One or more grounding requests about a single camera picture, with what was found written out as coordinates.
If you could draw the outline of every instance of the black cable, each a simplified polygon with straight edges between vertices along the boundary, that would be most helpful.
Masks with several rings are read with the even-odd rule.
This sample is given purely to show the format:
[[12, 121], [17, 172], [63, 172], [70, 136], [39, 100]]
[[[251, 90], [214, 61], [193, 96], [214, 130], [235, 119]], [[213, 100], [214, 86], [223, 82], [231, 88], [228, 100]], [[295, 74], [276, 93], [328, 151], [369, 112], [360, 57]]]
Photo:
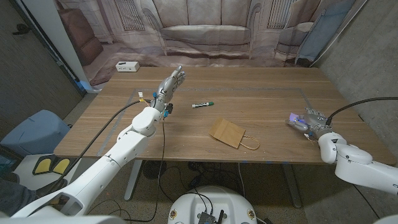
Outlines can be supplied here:
[[349, 105], [344, 106], [344, 107], [336, 110], [335, 112], [333, 112], [329, 116], [328, 120], [326, 121], [326, 125], [329, 126], [331, 124], [331, 120], [332, 120], [334, 115], [338, 114], [339, 112], [341, 112], [341, 111], [343, 111], [343, 110], [345, 110], [347, 108], [350, 108], [352, 106], [355, 106], [355, 105], [358, 105], [358, 104], [361, 104], [361, 103], [367, 103], [367, 102], [370, 102], [370, 101], [377, 101], [377, 100], [398, 100], [398, 97], [376, 97], [376, 98], [370, 98], [370, 99], [361, 100], [361, 101], [357, 101], [355, 103], [349, 104]]
[[181, 182], [181, 184], [182, 184], [182, 187], [183, 187], [185, 190], [188, 190], [188, 189], [186, 188], [186, 186], [184, 185], [184, 183], [182, 182], [181, 170], [180, 170], [179, 167], [177, 167], [177, 166], [171, 166], [171, 167], [168, 167], [164, 172], [166, 173], [166, 171], [167, 171], [168, 169], [173, 169], [173, 168], [176, 168], [176, 169], [178, 170], [178, 173], [180, 174], [180, 182]]
[[[163, 175], [166, 173], [166, 171], [167, 171], [168, 169], [172, 169], [172, 168], [178, 169], [178, 173], [180, 174], [180, 181], [181, 181], [181, 184], [182, 184], [182, 186], [184, 187], [185, 190], [188, 190], [188, 189], [185, 187], [184, 183], [182, 182], [181, 170], [180, 170], [179, 167], [176, 167], [176, 166], [168, 167], [168, 168], [164, 171]], [[174, 200], [173, 200], [172, 198], [170, 198], [170, 197], [166, 194], [166, 192], [163, 190], [163, 188], [162, 188], [162, 183], [161, 183], [161, 182], [159, 182], [159, 187], [160, 187], [160, 190], [163, 192], [163, 194], [164, 194], [172, 203], [174, 203]]]
[[[242, 183], [241, 183], [241, 181], [240, 181], [240, 177], [239, 177], [236, 173], [234, 173], [234, 172], [232, 172], [232, 171], [229, 171], [229, 170], [223, 170], [223, 169], [219, 169], [219, 170], [209, 170], [208, 168], [205, 167], [204, 164], [201, 164], [200, 167], [202, 167], [202, 169], [204, 170], [203, 172], [201, 172], [200, 170], [198, 170], [199, 173], [200, 173], [200, 175], [203, 176], [209, 183], [213, 183], [214, 180], [209, 180], [209, 179], [206, 177], [206, 175], [205, 175], [206, 172], [225, 172], [226, 175], [227, 175], [231, 180], [235, 181], [236, 190], [237, 190], [238, 192], [241, 192], [241, 195], [243, 195], [243, 186], [241, 186]], [[234, 175], [236, 176], [236, 178], [231, 177], [229, 174], [234, 174]]]
[[213, 203], [211, 202], [211, 200], [210, 200], [206, 195], [199, 194], [199, 193], [195, 193], [195, 192], [187, 192], [187, 193], [185, 193], [185, 194], [183, 194], [183, 195], [186, 195], [186, 194], [196, 194], [196, 195], [204, 196], [205, 198], [207, 198], [207, 200], [209, 200], [210, 205], [211, 205], [211, 212], [210, 212], [210, 215], [213, 214]]
[[51, 193], [51, 191], [54, 189], [54, 187], [66, 176], [68, 173], [73, 169], [73, 167], [78, 163], [78, 161], [83, 157], [83, 155], [87, 152], [88, 148], [95, 142], [95, 140], [98, 138], [98, 136], [105, 130], [105, 128], [112, 122], [112, 120], [122, 111], [124, 111], [126, 108], [135, 105], [136, 103], [139, 103], [140, 101], [134, 101], [132, 103], [129, 103], [128, 105], [124, 106], [121, 108], [118, 112], [116, 112], [111, 119], [101, 128], [101, 130], [95, 135], [95, 137], [88, 143], [86, 148], [80, 153], [80, 155], [75, 159], [70, 166], [63, 172], [63, 174], [58, 178], [58, 180], [55, 181], [55, 183], [51, 186], [50, 190], [47, 192], [47, 194]]
[[120, 217], [121, 217], [122, 211], [126, 212], [126, 213], [129, 215], [130, 224], [132, 223], [130, 213], [129, 213], [127, 210], [123, 209], [123, 208], [117, 209], [117, 210], [115, 210], [115, 211], [109, 213], [108, 215], [110, 215], [110, 214], [112, 214], [112, 213], [114, 213], [114, 212], [118, 212], [118, 211], [120, 211], [120, 215], [119, 215]]
[[376, 211], [374, 210], [374, 208], [372, 207], [372, 205], [369, 203], [369, 201], [366, 199], [366, 197], [362, 194], [362, 192], [355, 186], [355, 184], [353, 184], [353, 186], [354, 186], [355, 189], [362, 195], [362, 198], [365, 199], [366, 203], [368, 203], [368, 205], [371, 207], [372, 211], [373, 211], [374, 214], [377, 216], [377, 218], [380, 219], [380, 216], [376, 213]]
[[198, 190], [197, 190], [197, 188], [196, 187], [194, 187], [194, 189], [195, 189], [195, 191], [197, 192], [197, 194], [199, 195], [199, 197], [200, 197], [200, 199], [201, 199], [201, 201], [205, 204], [205, 213], [207, 213], [207, 206], [206, 206], [206, 203], [205, 203], [205, 201], [204, 201], [204, 199], [200, 196], [200, 194], [199, 194], [199, 192], [198, 192]]
[[90, 214], [90, 212], [92, 212], [96, 207], [98, 207], [99, 205], [101, 205], [102, 203], [107, 202], [107, 201], [113, 201], [113, 202], [115, 202], [116, 205], [118, 205], [119, 210], [122, 209], [117, 201], [115, 201], [115, 200], [113, 200], [113, 199], [107, 199], [107, 200], [104, 200], [104, 201], [98, 203], [97, 205], [95, 205], [94, 208], [92, 208], [90, 211], [88, 211], [87, 215]]
[[159, 187], [160, 187], [160, 173], [162, 172], [162, 165], [163, 165], [163, 158], [164, 158], [164, 149], [165, 149], [165, 143], [166, 143], [166, 135], [164, 133], [164, 119], [163, 117], [163, 122], [162, 122], [162, 127], [163, 127], [163, 153], [162, 153], [162, 161], [160, 162], [160, 167], [159, 167], [159, 174], [157, 176], [157, 190], [156, 190], [156, 206], [155, 206], [155, 212], [154, 215], [150, 220], [134, 220], [134, 219], [124, 219], [125, 221], [133, 221], [133, 222], [150, 222], [155, 218], [156, 212], [157, 212], [157, 204], [159, 202]]

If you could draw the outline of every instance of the white robotic arm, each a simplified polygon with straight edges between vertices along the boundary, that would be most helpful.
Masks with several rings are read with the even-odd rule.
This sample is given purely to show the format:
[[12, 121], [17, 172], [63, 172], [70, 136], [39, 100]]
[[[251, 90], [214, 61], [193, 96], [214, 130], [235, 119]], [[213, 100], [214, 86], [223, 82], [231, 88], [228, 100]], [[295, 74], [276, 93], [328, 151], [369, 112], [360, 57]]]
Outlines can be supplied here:
[[341, 135], [333, 132], [321, 112], [306, 110], [306, 115], [286, 122], [309, 138], [318, 140], [322, 161], [336, 163], [337, 177], [352, 184], [398, 194], [398, 168], [373, 161], [368, 152], [347, 144]]
[[[132, 124], [120, 132], [116, 144], [103, 157], [70, 185], [33, 201], [11, 218], [84, 215], [122, 166], [141, 154], [148, 146], [149, 138], [156, 131], [154, 123], [160, 121], [173, 92], [184, 79], [185, 74], [179, 66], [160, 84], [157, 97], [152, 100], [152, 106], [145, 107], [133, 119]], [[59, 200], [67, 202], [58, 209], [51, 206]]]

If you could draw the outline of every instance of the robot finger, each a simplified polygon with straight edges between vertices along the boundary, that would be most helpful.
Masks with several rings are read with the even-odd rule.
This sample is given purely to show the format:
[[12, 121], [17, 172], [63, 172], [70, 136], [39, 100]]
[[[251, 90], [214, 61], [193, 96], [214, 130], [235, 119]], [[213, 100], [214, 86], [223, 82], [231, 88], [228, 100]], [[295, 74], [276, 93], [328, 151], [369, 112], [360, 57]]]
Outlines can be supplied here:
[[291, 121], [289, 119], [287, 119], [285, 121], [288, 125], [290, 125], [291, 127], [301, 131], [301, 132], [306, 132], [308, 130], [308, 126], [304, 123], [298, 122], [298, 121]]

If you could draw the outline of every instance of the concrete wall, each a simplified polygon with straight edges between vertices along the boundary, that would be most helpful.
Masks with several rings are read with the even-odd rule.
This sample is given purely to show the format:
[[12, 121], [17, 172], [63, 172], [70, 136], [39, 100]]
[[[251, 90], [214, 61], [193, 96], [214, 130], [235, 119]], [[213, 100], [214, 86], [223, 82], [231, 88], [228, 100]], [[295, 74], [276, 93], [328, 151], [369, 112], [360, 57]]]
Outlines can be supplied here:
[[[398, 96], [397, 21], [398, 1], [369, 0], [314, 67], [321, 68], [350, 103]], [[355, 109], [398, 157], [398, 101]]]

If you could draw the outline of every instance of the purple object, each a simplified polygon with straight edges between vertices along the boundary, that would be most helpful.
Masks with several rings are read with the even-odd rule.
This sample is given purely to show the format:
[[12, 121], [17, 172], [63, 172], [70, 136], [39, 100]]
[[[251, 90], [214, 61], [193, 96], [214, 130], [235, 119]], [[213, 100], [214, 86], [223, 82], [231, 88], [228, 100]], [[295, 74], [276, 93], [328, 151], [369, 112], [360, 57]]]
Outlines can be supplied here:
[[301, 123], [305, 123], [305, 121], [303, 119], [299, 119], [299, 115], [297, 115], [297, 114], [290, 113], [289, 119], [291, 121], [300, 121]]

